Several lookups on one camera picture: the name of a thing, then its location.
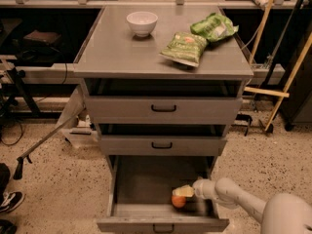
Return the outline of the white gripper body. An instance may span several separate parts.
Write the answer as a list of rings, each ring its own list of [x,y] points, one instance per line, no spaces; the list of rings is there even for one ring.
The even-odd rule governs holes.
[[[198,179],[192,184],[192,187],[198,198],[214,200],[217,197],[215,182],[210,179]]]

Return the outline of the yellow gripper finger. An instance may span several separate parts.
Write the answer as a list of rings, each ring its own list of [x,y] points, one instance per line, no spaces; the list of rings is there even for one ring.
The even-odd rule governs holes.
[[[174,196],[191,198],[194,196],[194,188],[190,185],[183,185],[173,190]]]

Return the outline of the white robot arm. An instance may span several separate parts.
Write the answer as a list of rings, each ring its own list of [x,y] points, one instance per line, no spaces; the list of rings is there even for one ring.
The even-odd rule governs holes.
[[[278,193],[265,202],[223,177],[199,178],[174,189],[173,195],[209,199],[228,209],[241,207],[260,224],[260,234],[312,234],[312,206],[289,193]]]

